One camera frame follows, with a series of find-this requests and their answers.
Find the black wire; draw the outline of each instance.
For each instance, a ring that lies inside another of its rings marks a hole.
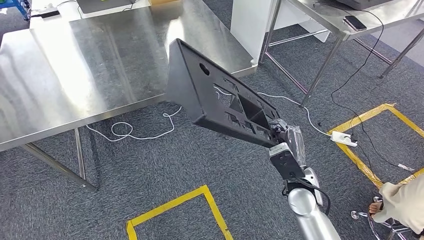
[[[318,191],[320,191],[326,198],[327,198],[327,208],[325,209],[325,215],[327,215],[328,216],[328,214],[330,213],[330,208],[331,208],[331,200],[330,200],[330,197],[327,195],[327,193],[325,193],[321,188],[319,188],[319,187],[316,187],[316,186],[314,186],[314,185],[311,185],[311,184],[309,184],[309,183],[306,183],[305,181],[303,181],[302,179],[300,179],[300,178],[298,178],[297,176],[296,177],[294,177],[294,178],[296,178],[297,179],[297,181],[299,181],[299,183],[301,183],[302,185],[305,185],[306,187],[308,187],[308,188],[311,188],[311,189],[315,189],[315,190],[318,190]]]
[[[79,17],[81,18],[81,19],[83,19],[83,16],[81,15],[81,12],[80,12],[80,6],[78,6],[77,8],[76,8],[76,10],[78,11],[78,14],[79,14]]]
[[[65,4],[65,3],[69,3],[69,2],[75,2],[76,3],[77,1],[75,1],[75,0],[63,1],[63,2],[59,3],[58,5],[56,5],[56,7],[59,7],[60,5]]]
[[[333,7],[333,8],[336,8],[336,9],[339,9],[339,10],[342,10],[342,11],[344,11],[344,12],[346,12],[346,13],[348,13],[348,14],[350,14],[349,12],[348,12],[348,10],[346,10],[346,9],[342,9],[342,8],[338,8],[338,7],[336,7],[336,6],[333,6],[333,5],[331,5],[331,4],[327,4],[327,3],[324,3],[324,2],[317,2],[317,3],[319,3],[319,4],[322,4],[322,5],[326,5],[326,6],[330,6],[330,7]],[[394,164],[394,163],[392,163],[392,162],[390,162],[390,161],[388,161],[387,159],[385,159],[378,151],[377,151],[377,149],[376,149],[376,147],[374,146],[374,143],[373,143],[373,141],[371,140],[371,137],[368,135],[368,133],[365,131],[365,129],[364,129],[364,124],[363,124],[363,122],[362,122],[362,120],[361,120],[361,118],[359,117],[359,115],[354,111],[354,110],[352,110],[351,108],[349,108],[349,107],[347,107],[347,106],[343,106],[343,105],[340,105],[340,104],[338,104],[337,102],[335,102],[334,101],[334,96],[333,96],[333,94],[335,93],[335,92],[337,92],[337,91],[339,91],[340,89],[342,89],[346,84],[348,84],[348,82],[365,66],[365,64],[367,64],[367,61],[368,61],[368,59],[370,58],[370,56],[371,56],[371,54],[373,53],[373,51],[374,51],[374,48],[377,46],[377,44],[378,44],[378,42],[380,41],[380,38],[382,37],[382,34],[383,34],[383,32],[384,32],[384,24],[383,24],[383,22],[380,20],[380,18],[378,17],[378,16],[376,16],[374,13],[372,13],[372,12],[370,12],[370,11],[366,11],[366,10],[356,10],[356,11],[360,11],[360,12],[365,12],[365,13],[369,13],[369,14],[371,14],[371,15],[373,15],[379,22],[380,22],[380,24],[381,24],[381,32],[380,32],[380,35],[378,36],[378,38],[377,38],[377,41],[375,42],[375,44],[374,44],[374,46],[372,47],[372,49],[371,49],[371,51],[369,51],[369,54],[368,54],[368,56],[366,57],[366,59],[365,59],[365,61],[364,61],[364,63],[347,79],[347,81],[343,84],[343,85],[341,85],[339,88],[337,88],[336,90],[334,90],[332,93],[331,93],[331,100],[332,100],[332,102],[335,104],[335,105],[337,105],[337,106],[339,106],[339,107],[341,107],[341,108],[344,108],[344,109],[347,109],[347,110],[349,110],[349,111],[351,111],[351,112],[353,112],[355,115],[356,115],[356,117],[359,119],[359,121],[360,121],[360,125],[361,125],[361,128],[362,128],[362,131],[363,131],[363,133],[365,133],[365,135],[368,137],[368,139],[369,139],[369,142],[371,143],[371,146],[372,146],[372,148],[374,149],[374,151],[375,151],[375,153],[377,153],[377,155],[382,159],[382,160],[384,160],[385,162],[387,162],[388,164],[390,164],[390,165],[392,165],[392,166],[395,166],[395,167],[397,167],[397,168],[399,168],[399,166],[398,165],[396,165],[396,164]],[[374,87],[371,91],[370,91],[370,95],[371,95],[371,93],[372,93],[372,91],[374,91],[374,89],[376,89],[377,87],[379,87],[381,84],[383,84],[383,82],[381,82],[381,83],[379,83],[376,87]],[[372,172],[372,174],[374,175],[374,177],[375,177],[375,174],[374,174],[374,172],[373,172],[373,170],[371,169],[371,161],[370,161],[370,159],[368,158],[368,156],[365,154],[365,152],[364,152],[364,150],[361,148],[361,150],[362,150],[362,152],[364,153],[364,155],[367,157],[367,159],[368,159],[368,162],[370,163],[370,170],[371,170],[371,172]],[[414,175],[415,176],[415,174],[413,173],[413,172],[410,172],[409,170],[406,170],[406,169],[404,169],[405,171],[407,171],[408,173],[410,173],[410,174],[412,174],[412,175]]]
[[[131,2],[131,6],[130,7],[127,7],[127,8],[124,8],[121,12],[123,12],[123,11],[125,11],[125,10],[131,10],[131,9],[133,9],[133,5],[137,2],[138,0],[135,0],[135,1],[130,1]]]

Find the chair caster wheel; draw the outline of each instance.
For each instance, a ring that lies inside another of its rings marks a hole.
[[[350,216],[355,220],[359,219],[359,215],[357,215],[357,211],[351,211]]]
[[[372,201],[374,201],[374,203],[379,203],[379,202],[382,202],[383,200],[380,197],[375,196],[372,198]]]

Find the stainless steel table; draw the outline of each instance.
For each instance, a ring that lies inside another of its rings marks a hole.
[[[90,191],[78,128],[164,101],[168,49],[186,41],[236,76],[252,57],[201,0],[181,0],[6,33],[0,151],[21,146]],[[33,143],[75,130],[80,176]]]
[[[274,64],[276,64],[277,67],[294,84],[296,84],[296,86],[304,94],[306,94],[305,98],[303,99],[302,105],[305,105],[308,102],[309,98],[312,95],[312,92],[315,90],[317,84],[320,81],[321,75],[323,74],[328,63],[330,62],[334,54],[337,52],[338,48],[340,47],[343,41],[353,39],[360,45],[362,45],[364,48],[366,48],[368,51],[372,50],[371,47],[367,46],[365,43],[363,43],[357,38],[363,35],[372,34],[382,29],[382,24],[375,16],[377,16],[381,20],[381,22],[384,24],[384,28],[390,28],[392,26],[405,23],[406,21],[412,21],[424,17],[424,0],[393,0],[384,4],[370,7],[366,9],[366,11],[368,12],[357,11],[353,9],[348,10],[347,6],[342,5],[334,0],[288,0],[337,37],[337,41],[330,50],[329,54],[327,55],[324,63],[318,71],[318,74],[315,76],[311,87],[309,88],[309,90],[307,90],[277,60],[275,60],[275,58],[273,58],[273,56],[268,52],[268,47],[320,34],[325,32],[325,30],[307,33],[301,36],[291,37],[289,39],[284,39],[276,42],[271,42],[281,1],[282,0],[276,0],[276,8],[272,16],[268,36],[265,41],[265,47],[260,56],[260,62],[263,63],[265,56],[269,57],[269,59]],[[343,18],[347,16],[348,13],[349,15],[357,17],[366,26],[367,29],[364,31],[355,31],[353,28],[345,24],[343,22]],[[393,62],[378,53],[377,51],[372,51],[372,53],[375,54],[377,57],[390,64],[389,68],[381,75],[382,77],[385,77],[385,74],[387,74],[388,71],[390,71],[394,66],[396,66],[396,64],[402,59],[402,57],[423,37],[423,33],[424,31],[421,32]]]

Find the smartphone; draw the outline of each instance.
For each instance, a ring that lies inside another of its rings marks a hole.
[[[363,31],[367,29],[367,27],[361,21],[359,21],[356,16],[345,16],[343,21],[356,31]]]

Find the yellow floor tape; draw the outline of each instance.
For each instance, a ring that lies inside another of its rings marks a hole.
[[[413,123],[405,115],[403,115],[401,112],[399,112],[395,108],[395,104],[388,104],[388,103],[381,104],[380,106],[377,106],[377,107],[359,115],[359,117],[355,117],[351,120],[346,121],[345,123],[343,123],[343,124],[333,128],[333,129],[331,129],[330,131],[328,131],[328,134],[331,134],[331,132],[333,132],[333,131],[343,133],[343,132],[355,127],[356,125],[359,125],[361,122],[365,122],[366,120],[377,116],[378,114],[380,114],[381,112],[383,112],[385,110],[389,110],[390,112],[392,112],[402,122],[404,122],[406,125],[408,125],[415,132],[417,132],[419,135],[421,135],[421,137],[424,138],[424,131],[421,128],[419,128],[415,123]],[[351,151],[351,149],[347,145],[344,145],[344,144],[341,144],[341,143],[336,143],[336,144],[357,165],[357,167],[369,178],[369,180],[371,182],[373,182],[378,188],[380,188],[383,185],[382,181],[377,176],[375,176],[373,174],[373,172],[368,168],[368,166],[365,165],[359,159],[359,157]],[[421,174],[424,174],[424,168],[417,171],[413,175],[407,177],[406,179],[402,180],[401,183],[406,184],[406,183],[408,183],[409,181],[411,181],[415,177],[418,177]]]
[[[223,216],[220,213],[220,210],[218,209],[217,204],[215,203],[214,198],[212,197],[211,192],[209,191],[208,186],[203,185],[189,193],[186,193],[180,197],[177,197],[176,199],[169,201],[161,206],[158,206],[157,208],[150,210],[136,218],[133,218],[129,220],[126,223],[126,232],[128,233],[129,240],[137,240],[136,231],[134,230],[134,227],[144,223],[145,221],[156,217],[157,215],[162,214],[163,212],[172,209],[185,201],[188,201],[190,199],[193,199],[199,195],[204,195],[206,198],[207,203],[209,204],[210,209],[212,210],[213,216],[215,217],[216,223],[218,224],[219,228],[221,229],[222,233],[224,234],[224,237],[226,240],[233,240],[233,237],[231,236],[230,231],[228,230],[228,227],[223,219]]]

